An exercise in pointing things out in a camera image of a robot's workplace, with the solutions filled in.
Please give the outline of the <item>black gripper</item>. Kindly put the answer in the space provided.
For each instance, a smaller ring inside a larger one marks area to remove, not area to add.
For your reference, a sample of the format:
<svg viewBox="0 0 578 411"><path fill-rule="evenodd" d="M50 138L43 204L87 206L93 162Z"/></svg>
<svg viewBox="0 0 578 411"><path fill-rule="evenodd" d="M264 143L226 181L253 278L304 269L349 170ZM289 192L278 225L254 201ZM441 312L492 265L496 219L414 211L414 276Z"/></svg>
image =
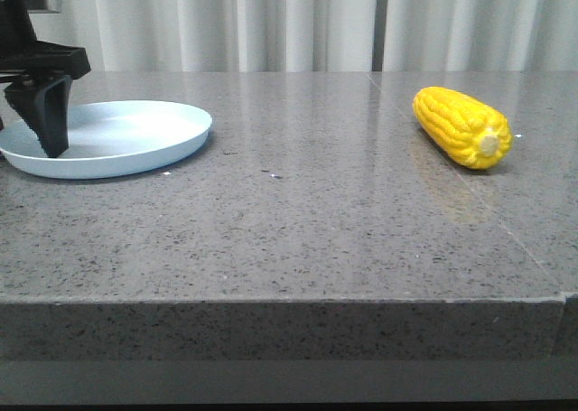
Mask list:
<svg viewBox="0 0 578 411"><path fill-rule="evenodd" d="M52 11L48 0L1 0L1 81L12 82L5 89L9 106L37 135L46 155L57 158L69 147L72 79L91 67L85 49L38 39L30 14Z"/></svg>

